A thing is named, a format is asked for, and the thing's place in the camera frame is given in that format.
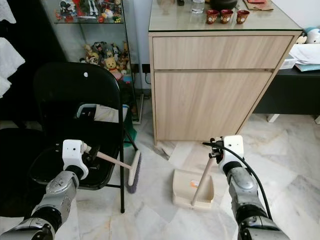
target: broom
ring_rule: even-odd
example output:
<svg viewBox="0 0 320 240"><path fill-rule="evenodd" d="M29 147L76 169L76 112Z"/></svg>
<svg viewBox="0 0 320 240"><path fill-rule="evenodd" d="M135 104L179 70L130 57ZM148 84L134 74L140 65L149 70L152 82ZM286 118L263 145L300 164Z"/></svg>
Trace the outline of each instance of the broom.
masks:
<svg viewBox="0 0 320 240"><path fill-rule="evenodd" d="M87 144L83 144L84 152L89 153L91 147ZM113 164L120 165L126 169L129 169L129 178L128 178L128 185L127 190L129 193L134 194L137 190L138 179L139 179L139 171L140 171L140 163L141 163L141 152L140 150L135 151L135 155L133 158L132 165L125 164L122 161L119 161L111 156L108 156L100 151L98 151L97 155L98 158L111 162Z"/></svg>

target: chair backrest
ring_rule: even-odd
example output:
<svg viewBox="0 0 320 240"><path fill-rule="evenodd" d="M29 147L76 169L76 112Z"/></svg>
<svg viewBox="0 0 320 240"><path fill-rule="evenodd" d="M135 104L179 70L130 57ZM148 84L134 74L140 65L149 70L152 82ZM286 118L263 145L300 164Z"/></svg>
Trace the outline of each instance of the chair backrest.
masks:
<svg viewBox="0 0 320 240"><path fill-rule="evenodd" d="M116 109L118 119L123 119L117 80L99 66L75 62L48 63L37 71L33 88L44 132L53 141L81 138L92 142L97 138L99 142L106 137L104 122L75 118L83 104ZM119 121L117 125L122 131L123 122Z"/></svg>

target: stack of papers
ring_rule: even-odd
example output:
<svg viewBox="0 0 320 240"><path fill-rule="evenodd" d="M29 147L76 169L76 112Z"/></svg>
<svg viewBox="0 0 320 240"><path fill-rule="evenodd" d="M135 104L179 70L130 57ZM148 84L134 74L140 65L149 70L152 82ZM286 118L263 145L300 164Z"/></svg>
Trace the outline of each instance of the stack of papers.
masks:
<svg viewBox="0 0 320 240"><path fill-rule="evenodd" d="M290 55L297 59L300 71L320 70L320 44L295 44Z"/></svg>

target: white wall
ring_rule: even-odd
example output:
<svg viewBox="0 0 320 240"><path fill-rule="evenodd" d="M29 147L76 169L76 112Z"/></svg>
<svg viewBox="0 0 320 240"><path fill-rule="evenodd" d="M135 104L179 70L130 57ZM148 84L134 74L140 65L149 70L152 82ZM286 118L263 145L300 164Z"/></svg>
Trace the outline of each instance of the white wall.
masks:
<svg viewBox="0 0 320 240"><path fill-rule="evenodd" d="M320 0L273 0L301 28L320 26ZM139 57L141 64L149 63L148 29L152 0L134 0ZM150 88L143 76L142 88Z"/></svg>

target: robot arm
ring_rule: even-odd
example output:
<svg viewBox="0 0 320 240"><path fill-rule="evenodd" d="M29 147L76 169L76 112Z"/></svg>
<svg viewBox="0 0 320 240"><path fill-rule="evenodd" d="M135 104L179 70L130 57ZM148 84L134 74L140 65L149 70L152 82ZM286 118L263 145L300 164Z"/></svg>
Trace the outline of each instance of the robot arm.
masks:
<svg viewBox="0 0 320 240"><path fill-rule="evenodd" d="M240 135L226 136L223 140L203 143L212 147L219 168L225 173L231 195L231 208L238 223L238 240L290 240L268 215L258 197L258 182L242 167L243 139ZM233 151L235 156L226 150Z"/></svg>
<svg viewBox="0 0 320 240"><path fill-rule="evenodd" d="M88 175L82 161L85 143L63 141L63 170L46 186L46 193L30 218L5 232L0 240L53 240L57 230L69 216L71 202L76 196L79 179Z"/></svg>

